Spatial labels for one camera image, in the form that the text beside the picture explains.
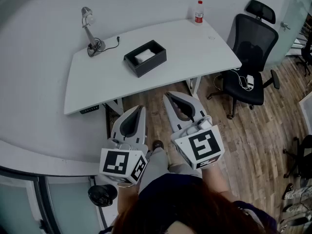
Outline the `white tissue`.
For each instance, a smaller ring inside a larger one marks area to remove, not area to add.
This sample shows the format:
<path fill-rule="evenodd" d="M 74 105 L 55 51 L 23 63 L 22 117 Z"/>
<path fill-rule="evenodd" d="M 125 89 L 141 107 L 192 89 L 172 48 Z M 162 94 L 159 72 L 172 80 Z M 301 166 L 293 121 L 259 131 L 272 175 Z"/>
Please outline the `white tissue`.
<path fill-rule="evenodd" d="M 141 52 L 140 54 L 135 56 L 136 61 L 138 62 L 138 64 L 141 64 L 143 62 L 145 62 L 146 60 L 152 58 L 155 55 L 154 52 L 152 52 L 150 49 L 147 49 L 143 52 Z"/>

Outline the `black mesh office chair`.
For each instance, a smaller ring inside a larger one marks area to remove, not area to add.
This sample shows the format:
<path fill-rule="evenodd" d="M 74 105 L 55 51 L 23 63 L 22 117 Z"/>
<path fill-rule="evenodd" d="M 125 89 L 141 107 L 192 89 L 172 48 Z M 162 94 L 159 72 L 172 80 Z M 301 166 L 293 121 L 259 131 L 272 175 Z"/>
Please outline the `black mesh office chair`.
<path fill-rule="evenodd" d="M 239 85 L 237 75 L 227 70 L 218 75 L 223 80 L 222 89 L 207 96 L 207 99 L 222 94 L 232 97 L 233 108 L 228 119 L 234 117 L 238 101 L 253 109 L 256 105 L 263 105 L 266 87 L 273 85 L 275 89 L 280 88 L 279 78 L 274 70 L 271 70 L 271 78 L 266 82 L 263 82 L 261 76 L 267 58 L 279 38 L 278 33 L 268 25 L 276 23 L 275 12 L 257 0 L 250 0 L 245 10 L 247 14 L 237 14 L 235 17 L 233 52 L 242 64 L 239 74 L 244 77 L 253 76 L 254 88 L 250 92 L 245 91 Z"/>

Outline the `black swivel chair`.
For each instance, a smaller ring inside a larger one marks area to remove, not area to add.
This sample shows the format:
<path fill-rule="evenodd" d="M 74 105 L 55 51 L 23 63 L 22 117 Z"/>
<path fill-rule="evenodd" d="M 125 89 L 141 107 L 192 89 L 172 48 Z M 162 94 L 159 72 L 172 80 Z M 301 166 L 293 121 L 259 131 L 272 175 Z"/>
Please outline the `black swivel chair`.
<path fill-rule="evenodd" d="M 308 65 L 312 65 L 312 31 L 310 32 L 309 36 L 308 36 L 308 41 L 305 45 L 305 47 L 303 47 L 301 49 L 301 58 L 300 61 L 296 62 L 296 65 L 302 64 L 304 69 L 305 69 L 305 74 L 304 76 L 306 77 L 307 75 L 310 75 L 311 72 L 308 68 Z"/>
<path fill-rule="evenodd" d="M 304 179 L 312 178 L 312 135 L 304 137 L 302 142 L 298 137 L 293 139 L 297 143 L 297 154 L 288 152 L 283 149 L 282 153 L 287 154 L 294 160 L 294 165 L 290 171 L 283 175 L 284 178 L 288 178 L 297 168 L 298 172 L 294 174 L 295 177 L 301 177 Z"/>

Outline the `pale framed board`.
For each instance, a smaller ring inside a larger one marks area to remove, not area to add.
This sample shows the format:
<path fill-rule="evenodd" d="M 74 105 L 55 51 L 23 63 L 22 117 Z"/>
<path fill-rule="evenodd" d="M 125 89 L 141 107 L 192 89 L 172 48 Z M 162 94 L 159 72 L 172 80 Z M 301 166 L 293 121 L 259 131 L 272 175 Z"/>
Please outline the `pale framed board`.
<path fill-rule="evenodd" d="M 308 132 L 312 135 L 312 91 L 299 101 Z"/>

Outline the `black tissue box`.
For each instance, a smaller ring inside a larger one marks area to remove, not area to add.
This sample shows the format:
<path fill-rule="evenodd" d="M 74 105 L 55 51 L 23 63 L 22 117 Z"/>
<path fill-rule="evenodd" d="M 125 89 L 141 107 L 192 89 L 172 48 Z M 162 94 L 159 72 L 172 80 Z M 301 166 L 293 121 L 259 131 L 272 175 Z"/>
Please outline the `black tissue box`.
<path fill-rule="evenodd" d="M 135 56 L 140 54 L 141 52 L 150 49 L 155 55 L 146 60 L 145 62 L 138 64 L 135 59 Z M 138 47 L 137 49 L 127 53 L 124 56 L 124 61 L 130 67 L 130 69 L 135 73 L 135 75 L 139 78 L 146 74 L 147 72 L 153 70 L 160 64 L 167 61 L 167 52 L 164 47 L 162 47 L 155 40 L 151 40 L 148 43 Z"/>

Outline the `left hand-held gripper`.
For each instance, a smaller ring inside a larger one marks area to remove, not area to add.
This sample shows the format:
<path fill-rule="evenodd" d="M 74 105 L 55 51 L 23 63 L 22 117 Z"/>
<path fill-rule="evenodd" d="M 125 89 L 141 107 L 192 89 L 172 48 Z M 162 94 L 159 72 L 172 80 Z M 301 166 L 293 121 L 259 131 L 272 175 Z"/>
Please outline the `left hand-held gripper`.
<path fill-rule="evenodd" d="M 135 106 L 114 122 L 107 147 L 101 149 L 99 173 L 114 182 L 136 185 L 148 163 L 145 139 L 146 108 Z"/>

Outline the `person's grey trousers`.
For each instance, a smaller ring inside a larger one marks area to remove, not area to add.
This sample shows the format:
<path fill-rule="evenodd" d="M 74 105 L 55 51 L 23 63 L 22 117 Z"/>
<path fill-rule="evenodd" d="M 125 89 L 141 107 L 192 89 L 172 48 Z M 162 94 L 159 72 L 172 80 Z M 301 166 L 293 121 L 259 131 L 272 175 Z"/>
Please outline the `person's grey trousers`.
<path fill-rule="evenodd" d="M 149 161 L 141 177 L 138 193 L 140 194 L 151 182 L 167 173 L 191 175 L 202 178 L 202 175 L 198 171 L 193 170 L 188 164 L 182 163 L 169 166 L 166 152 L 162 147 L 157 147 L 154 148 L 149 157 Z"/>

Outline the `person's dark top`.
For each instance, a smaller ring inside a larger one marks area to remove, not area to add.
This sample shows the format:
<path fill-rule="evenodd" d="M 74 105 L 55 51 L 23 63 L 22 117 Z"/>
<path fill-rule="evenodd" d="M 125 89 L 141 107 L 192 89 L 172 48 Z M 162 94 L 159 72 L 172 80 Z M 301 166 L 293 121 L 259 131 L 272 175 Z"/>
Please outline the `person's dark top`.
<path fill-rule="evenodd" d="M 195 176 L 165 174 L 99 234 L 278 234 L 266 212 L 229 201 Z"/>

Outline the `clear bottle with red cap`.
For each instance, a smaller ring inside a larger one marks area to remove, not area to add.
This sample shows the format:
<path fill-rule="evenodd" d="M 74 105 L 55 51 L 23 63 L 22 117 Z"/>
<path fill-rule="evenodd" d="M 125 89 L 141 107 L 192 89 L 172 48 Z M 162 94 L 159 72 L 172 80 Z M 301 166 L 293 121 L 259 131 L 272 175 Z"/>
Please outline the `clear bottle with red cap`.
<path fill-rule="evenodd" d="M 199 0 L 195 8 L 195 19 L 194 19 L 195 24 L 202 25 L 203 17 L 204 17 L 204 6 L 203 6 L 203 2 Z"/>

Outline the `silver desk lamp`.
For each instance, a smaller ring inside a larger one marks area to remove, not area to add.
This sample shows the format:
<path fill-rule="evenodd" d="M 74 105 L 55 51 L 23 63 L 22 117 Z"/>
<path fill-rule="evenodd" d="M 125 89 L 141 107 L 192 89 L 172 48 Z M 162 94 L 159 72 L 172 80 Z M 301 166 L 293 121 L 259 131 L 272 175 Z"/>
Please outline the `silver desk lamp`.
<path fill-rule="evenodd" d="M 106 45 L 104 41 L 98 38 L 95 38 L 88 28 L 90 24 L 94 23 L 92 10 L 85 6 L 81 9 L 81 14 L 82 14 L 82 19 L 81 19 L 82 28 L 85 30 L 87 37 L 89 39 L 89 42 L 90 42 L 87 47 L 87 53 L 89 57 L 94 57 L 96 55 L 99 55 L 101 52 L 103 52 L 105 50 Z"/>

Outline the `person's right forearm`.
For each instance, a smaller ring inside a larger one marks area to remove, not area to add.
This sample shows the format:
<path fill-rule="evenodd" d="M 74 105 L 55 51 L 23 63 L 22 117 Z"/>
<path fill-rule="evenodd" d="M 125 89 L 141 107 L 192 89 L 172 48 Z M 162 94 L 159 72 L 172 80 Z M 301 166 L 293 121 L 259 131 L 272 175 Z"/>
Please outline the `person's right forearm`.
<path fill-rule="evenodd" d="M 207 168 L 201 169 L 201 171 L 202 179 L 210 190 L 222 195 L 229 201 L 232 201 L 233 195 L 230 192 L 228 183 L 217 163 L 210 165 Z"/>

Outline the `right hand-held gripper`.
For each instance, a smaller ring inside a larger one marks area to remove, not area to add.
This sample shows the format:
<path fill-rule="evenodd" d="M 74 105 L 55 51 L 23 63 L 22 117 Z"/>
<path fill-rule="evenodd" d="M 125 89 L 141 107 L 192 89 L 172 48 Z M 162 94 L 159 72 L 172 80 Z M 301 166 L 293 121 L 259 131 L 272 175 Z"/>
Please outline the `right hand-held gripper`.
<path fill-rule="evenodd" d="M 171 141 L 193 170 L 205 169 L 223 157 L 225 149 L 219 128 L 213 125 L 198 99 L 169 91 L 163 95 L 163 102 L 175 132 Z"/>

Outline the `white desk leg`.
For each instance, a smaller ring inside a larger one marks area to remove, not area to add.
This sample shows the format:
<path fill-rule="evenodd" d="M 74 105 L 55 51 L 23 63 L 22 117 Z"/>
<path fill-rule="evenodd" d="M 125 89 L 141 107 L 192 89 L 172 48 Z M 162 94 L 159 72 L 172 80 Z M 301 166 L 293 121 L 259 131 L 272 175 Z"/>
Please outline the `white desk leg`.
<path fill-rule="evenodd" d="M 197 91 L 200 85 L 201 76 L 185 80 L 190 95 L 198 99 Z"/>
<path fill-rule="evenodd" d="M 114 99 L 105 103 L 108 107 L 110 107 L 113 111 L 115 111 L 118 115 L 122 115 L 123 110 L 123 103 L 122 98 Z"/>

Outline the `frosted glass door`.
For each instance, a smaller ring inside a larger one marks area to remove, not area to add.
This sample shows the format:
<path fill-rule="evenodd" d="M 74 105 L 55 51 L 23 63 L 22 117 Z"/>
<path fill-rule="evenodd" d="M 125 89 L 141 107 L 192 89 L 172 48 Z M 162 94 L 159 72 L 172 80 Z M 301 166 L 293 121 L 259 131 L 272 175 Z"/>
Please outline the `frosted glass door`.
<path fill-rule="evenodd" d="M 0 167 L 0 234 L 99 234 L 108 225 L 88 190 L 94 176 L 48 176 Z"/>

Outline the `black desk control panel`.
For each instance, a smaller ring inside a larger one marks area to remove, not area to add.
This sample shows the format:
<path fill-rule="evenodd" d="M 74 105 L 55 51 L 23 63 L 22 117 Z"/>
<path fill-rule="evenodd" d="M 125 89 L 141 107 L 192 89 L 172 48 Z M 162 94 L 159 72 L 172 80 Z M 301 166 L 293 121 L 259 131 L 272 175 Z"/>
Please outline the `black desk control panel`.
<path fill-rule="evenodd" d="M 83 114 L 86 114 L 86 113 L 90 113 L 90 112 L 96 111 L 98 109 L 99 109 L 99 105 L 95 105 L 95 106 L 92 106 L 92 107 L 80 110 L 80 113 L 83 115 Z"/>

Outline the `person's left forearm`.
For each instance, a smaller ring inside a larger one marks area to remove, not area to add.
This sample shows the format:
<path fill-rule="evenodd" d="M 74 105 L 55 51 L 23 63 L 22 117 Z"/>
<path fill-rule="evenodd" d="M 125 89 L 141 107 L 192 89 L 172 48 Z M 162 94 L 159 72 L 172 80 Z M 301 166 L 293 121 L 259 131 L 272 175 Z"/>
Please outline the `person's left forearm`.
<path fill-rule="evenodd" d="M 132 206 L 138 199 L 139 186 L 134 185 L 130 188 L 118 187 L 117 195 L 117 211 L 118 214 L 125 212 L 130 206 Z"/>

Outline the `black waste bin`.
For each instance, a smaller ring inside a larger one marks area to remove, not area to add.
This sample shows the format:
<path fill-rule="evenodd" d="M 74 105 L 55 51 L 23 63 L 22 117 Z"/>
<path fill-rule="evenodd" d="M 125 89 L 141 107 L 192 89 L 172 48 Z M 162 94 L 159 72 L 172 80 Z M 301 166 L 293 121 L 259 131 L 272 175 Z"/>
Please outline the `black waste bin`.
<path fill-rule="evenodd" d="M 111 185 L 94 185 L 88 190 L 88 197 L 98 207 L 108 207 L 117 197 L 117 189 Z"/>

